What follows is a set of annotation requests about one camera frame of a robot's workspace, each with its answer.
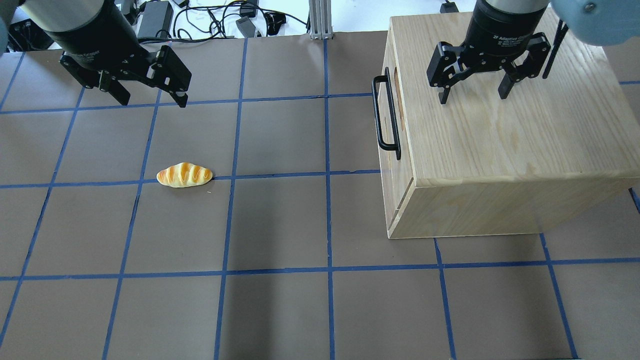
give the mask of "light blue robot arm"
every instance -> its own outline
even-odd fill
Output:
[[[587,44],[616,45],[640,36],[640,0],[551,0],[551,6]]]

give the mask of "blue tape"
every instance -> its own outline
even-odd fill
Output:
[[[569,343],[569,349],[571,350],[571,356],[574,359],[578,359],[578,352],[573,344],[573,336],[571,335],[571,329],[569,328],[569,321],[567,320],[566,313],[564,311],[564,304],[562,302],[562,296],[560,295],[560,287],[556,279],[556,272],[554,271],[553,264],[551,262],[551,255],[547,248],[547,240],[545,235],[540,233],[540,243],[542,244],[542,250],[545,252],[545,258],[547,259],[547,267],[549,269],[549,275],[551,276],[551,283],[554,286],[554,292],[556,293],[556,300],[558,303],[558,310],[560,310],[560,317],[562,318],[562,324],[564,326],[564,333],[566,334],[566,340]]]
[[[231,170],[231,187],[229,191],[229,205],[227,210],[227,231],[225,233],[225,252],[222,258],[222,274],[220,278],[220,294],[218,295],[218,319],[216,322],[216,337],[214,342],[213,358],[220,358],[220,336],[222,332],[222,316],[225,306],[225,290],[227,287],[227,267],[229,262],[229,243],[231,241],[231,218],[234,210],[234,197],[236,191],[236,172],[238,165],[238,148],[240,146],[240,125],[242,120],[242,103],[244,92],[244,72],[246,70],[246,49],[248,40],[244,40],[242,52],[242,67],[240,71],[240,90],[238,91],[238,111],[236,118],[236,142],[234,144],[234,161]]]
[[[545,266],[546,261],[501,261],[495,263],[449,263],[443,264],[445,269],[460,268],[506,268],[512,266]]]
[[[264,274],[299,274],[308,272],[327,272],[327,267],[314,268],[279,268],[279,269],[254,269],[254,270],[227,270],[230,275],[264,275]]]
[[[331,175],[353,175],[353,174],[379,174],[380,170],[355,170],[355,171],[331,171]],[[272,177],[303,177],[303,176],[326,176],[326,172],[283,172],[279,174],[255,174],[255,175],[237,175],[236,179],[269,179]],[[231,180],[231,176],[216,176],[214,180]],[[157,179],[144,179],[143,184],[156,184]],[[140,183],[140,180],[126,180],[126,181],[87,181],[82,183],[54,183],[54,188],[66,188],[75,186],[120,186],[120,185],[135,185]],[[0,185],[0,189],[14,189],[14,188],[48,188],[49,183],[43,184],[5,184]]]
[[[613,264],[613,263],[640,263],[640,258],[607,258],[607,259],[568,259],[552,260],[553,265],[581,265],[581,264]],[[546,261],[514,261],[496,263],[443,263],[444,269],[450,268],[504,268],[513,266],[547,266]],[[366,271],[393,271],[393,270],[434,270],[439,269],[438,264],[408,264],[408,265],[355,265],[355,266],[332,266],[332,272],[366,272]],[[309,268],[267,268],[250,270],[227,270],[227,276],[236,275],[262,275],[262,274],[297,274],[327,272],[329,268],[309,267]],[[222,275],[221,270],[208,270],[197,272],[149,272],[122,274],[128,278],[146,277],[192,277],[192,276],[215,276]],[[64,279],[116,279],[119,274],[72,274],[72,275],[26,275],[25,281],[34,280],[64,280]],[[16,281],[19,276],[0,277],[0,281]]]
[[[67,133],[65,134],[65,139],[62,143],[62,147],[60,149],[60,154],[58,155],[58,160],[56,161],[56,166],[53,170],[53,175],[51,176],[51,181],[49,182],[49,187],[47,189],[47,195],[45,196],[44,202],[42,204],[42,209],[40,210],[40,216],[38,217],[38,221],[36,222],[35,230],[33,231],[33,236],[31,237],[31,242],[29,243],[29,249],[27,251],[27,256],[24,259],[24,263],[22,264],[22,271],[20,272],[20,277],[15,286],[15,291],[13,292],[13,297],[11,299],[11,304],[9,305],[9,310],[7,311],[6,318],[4,319],[4,325],[2,328],[2,332],[0,332],[0,347],[4,342],[4,337],[6,336],[7,328],[9,327],[9,323],[11,321],[11,315],[13,314],[13,309],[15,309],[15,303],[18,300],[18,294],[20,293],[20,288],[22,287],[22,282],[24,281],[24,277],[27,273],[27,267],[29,266],[29,260],[31,259],[31,254],[33,253],[33,248],[36,245],[36,240],[38,239],[38,234],[40,233],[40,226],[42,225],[42,219],[44,217],[44,213],[47,210],[47,205],[49,204],[49,198],[51,197],[51,190],[53,190],[53,183],[56,181],[56,177],[58,176],[58,170],[60,169],[60,164],[62,163],[62,158],[65,155],[65,150],[67,149],[67,144],[69,142],[69,137],[71,136],[71,130],[76,122],[76,115],[78,113],[77,109],[80,107],[80,102],[82,101],[82,96],[84,95],[84,88],[80,90],[80,95],[78,95],[78,100],[76,102],[76,110],[71,116],[71,120],[69,121],[69,126],[67,128]]]
[[[162,90],[158,90],[156,97],[156,105],[160,103],[160,96]],[[145,178],[145,169],[147,167],[147,159],[149,157],[149,150],[151,148],[151,139],[154,135],[154,128],[156,126],[156,118],[158,114],[158,107],[154,108],[154,114],[151,118],[151,125],[149,126],[149,135],[147,137],[147,146],[145,147],[145,155],[142,158],[142,166],[140,167],[140,178],[138,179],[138,189],[136,191],[136,200],[133,203],[133,210],[131,211],[131,221],[129,222],[129,229],[127,230],[127,239],[125,240],[124,251],[122,252],[122,261],[120,263],[120,273],[118,274],[118,284],[116,285],[116,293],[113,297],[113,305],[111,306],[111,316],[109,317],[109,325],[107,327],[107,335],[104,339],[104,348],[102,349],[102,360],[107,359],[109,353],[109,344],[111,343],[111,334],[113,333],[113,323],[115,322],[116,313],[118,311],[118,303],[120,301],[120,291],[122,290],[122,280],[124,278],[124,270],[127,266],[127,258],[129,256],[129,246],[131,245],[131,236],[133,235],[133,227],[136,222],[136,215],[138,213],[138,204],[140,203],[140,195],[142,194],[142,186]]]
[[[380,170],[355,170],[355,171],[332,171],[331,175],[353,175],[353,174],[380,174]]]
[[[18,76],[18,70],[20,70],[20,65],[22,65],[22,61],[24,59],[25,54],[26,53],[22,53],[22,55],[20,55],[20,59],[18,59],[18,64],[16,64],[15,66],[15,70],[13,71],[13,75],[11,76],[11,80],[9,80],[9,85],[7,85],[6,87],[6,92],[4,93],[4,96],[2,96],[2,101],[0,101],[0,110],[2,110],[7,97],[9,97],[9,91],[11,91],[11,87],[15,82],[15,78],[16,76]]]
[[[335,322],[333,317],[333,248],[331,229],[331,157],[329,130],[329,55],[327,41],[323,39],[324,66],[324,169],[326,176],[326,252],[327,288],[329,301],[329,358],[335,360]]]
[[[358,92],[353,94],[328,94],[327,97],[370,97],[372,94],[370,92]]]
[[[13,115],[13,114],[38,114],[38,113],[59,113],[63,111],[75,111],[75,108],[59,108],[59,109],[41,109],[41,110],[10,110],[0,111],[0,115]]]
[[[633,199],[634,205],[636,205],[636,210],[638,210],[638,213],[640,213],[640,198],[633,188],[629,189],[629,194],[631,194],[631,199]]]
[[[451,314],[449,312],[449,296],[447,295],[447,283],[444,278],[444,266],[442,264],[442,254],[438,246],[438,240],[433,238],[433,245],[436,248],[436,259],[438,260],[438,268],[440,270],[440,291],[442,292],[442,304],[444,306],[444,320],[447,324],[447,337],[449,338],[449,352],[451,359],[456,360],[456,345],[453,341],[453,326],[451,325]]]

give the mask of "wood grain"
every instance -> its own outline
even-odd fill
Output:
[[[640,169],[640,127],[606,55],[571,33],[548,79],[526,79],[503,101],[497,87],[504,73],[476,74],[440,105],[427,84],[428,61],[438,41],[464,39],[470,16],[391,18],[417,186],[452,177]],[[553,37],[556,24],[548,10],[538,31]]]
[[[411,155],[408,151],[408,140],[406,135],[406,126],[404,126],[404,117],[400,117],[400,109],[403,104],[399,102],[399,89],[397,84],[399,80],[397,78],[397,67],[395,57],[395,45],[393,42],[393,36],[387,36],[387,47],[385,49],[385,60],[382,67],[382,74],[384,69],[389,68],[389,75],[391,77],[391,92],[393,94],[394,106],[396,109],[396,117],[398,123],[398,131],[400,137],[401,158],[398,161],[396,159],[396,153],[392,151],[383,151],[378,147],[378,155],[380,156],[380,170],[383,184],[383,195],[385,201],[385,217],[387,219],[387,229],[391,226],[393,219],[397,215],[397,210],[401,206],[407,189],[410,188],[410,184],[413,183],[413,170],[411,164]],[[391,117],[390,108],[387,100],[387,89],[385,84],[381,84],[379,87],[378,103],[380,104],[380,121],[382,123],[382,135],[383,139],[387,143],[394,141],[391,130]]]
[[[403,158],[380,151],[390,238],[538,233],[640,181],[640,126],[602,49],[571,33],[549,79],[500,100],[504,73],[476,74],[440,105],[426,68],[438,41],[464,39],[470,17],[391,18],[385,66]],[[548,10],[538,31],[553,37],[556,24]],[[379,100],[390,140],[384,89]]]

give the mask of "cable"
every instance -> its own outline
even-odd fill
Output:
[[[193,37],[191,37],[191,34],[189,34],[188,31],[186,31],[185,29],[178,29],[178,38],[180,37],[180,31],[184,31],[185,33],[187,33],[187,36],[189,37],[189,40],[193,40]]]
[[[264,22],[265,22],[265,27],[269,27],[269,22],[268,22],[268,18],[266,17],[265,12],[272,12],[272,13],[280,13],[283,14],[287,17],[290,17],[298,22],[300,22],[301,24],[305,25],[305,27],[308,29],[309,28],[309,21],[304,22],[302,20],[300,20],[299,18],[285,13],[285,12],[280,12],[278,10],[270,10],[270,9],[265,9],[265,8],[261,8],[257,5],[251,4],[251,3],[246,3],[244,0],[234,0],[231,1],[229,4],[226,5],[214,5],[214,6],[187,6],[184,9],[181,9],[178,14],[176,14],[175,19],[173,21],[173,27],[172,27],[172,35],[174,38],[180,38],[179,34],[177,33],[177,29],[176,29],[176,22],[177,19],[179,18],[179,16],[182,13],[186,14],[186,18],[187,18],[187,22],[192,25],[194,28],[196,28],[197,30],[199,30],[202,33],[208,33],[210,34],[212,37],[216,36],[216,35],[221,35],[223,38],[228,38],[227,36],[227,31],[225,29],[225,19],[227,19],[227,17],[229,16],[233,16],[233,15],[239,15],[238,13],[229,13],[227,14],[227,11],[229,8],[239,8],[240,6],[251,6],[253,8],[255,8],[256,10],[260,10],[262,17],[264,18]],[[211,23],[209,24],[209,30],[208,31],[204,31],[203,29],[199,28],[198,26],[196,26],[196,24],[194,24],[193,22],[191,22],[191,20],[189,19],[189,10],[191,11],[206,11],[210,18],[211,18]],[[213,12],[215,11],[220,11],[222,10],[222,18],[220,19],[220,21],[216,18],[216,16],[213,14]]]

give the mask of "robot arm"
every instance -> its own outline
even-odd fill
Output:
[[[0,0],[0,8],[13,5],[13,12],[15,3]],[[156,53],[142,48],[113,0],[20,0],[20,5],[65,50],[60,63],[85,88],[97,87],[126,105],[131,95],[120,81],[136,80],[186,106],[189,69],[167,45]]]
[[[549,2],[561,19],[553,48],[544,33],[534,34]],[[498,93],[505,99],[515,83],[538,76],[551,53],[543,78],[548,76],[569,29],[588,44],[620,44],[640,35],[640,1],[477,0],[464,42],[436,45],[427,69],[429,85],[442,89],[440,103],[445,104],[457,82],[477,72],[504,70]],[[523,64],[516,65],[515,60],[527,51]]]

